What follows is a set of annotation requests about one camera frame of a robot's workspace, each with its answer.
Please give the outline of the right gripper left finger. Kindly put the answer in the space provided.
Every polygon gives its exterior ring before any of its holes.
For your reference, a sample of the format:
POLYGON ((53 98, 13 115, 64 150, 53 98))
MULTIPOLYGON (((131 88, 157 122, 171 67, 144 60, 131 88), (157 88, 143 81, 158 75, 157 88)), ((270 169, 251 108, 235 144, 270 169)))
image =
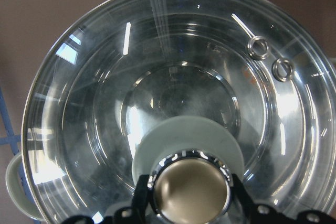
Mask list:
POLYGON ((116 209, 98 223, 146 223, 145 212, 149 204, 148 180, 150 175, 141 175, 128 206, 116 209))

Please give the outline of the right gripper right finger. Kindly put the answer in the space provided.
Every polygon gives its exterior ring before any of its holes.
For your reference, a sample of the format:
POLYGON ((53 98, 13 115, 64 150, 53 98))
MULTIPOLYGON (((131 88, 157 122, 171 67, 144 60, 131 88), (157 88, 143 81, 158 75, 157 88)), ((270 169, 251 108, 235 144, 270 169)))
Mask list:
POLYGON ((297 214, 295 219, 287 217, 267 204, 256 204, 249 196, 243 183, 232 174, 231 190, 237 197, 248 223, 326 223, 335 224, 335 219, 318 210, 306 210, 297 214))

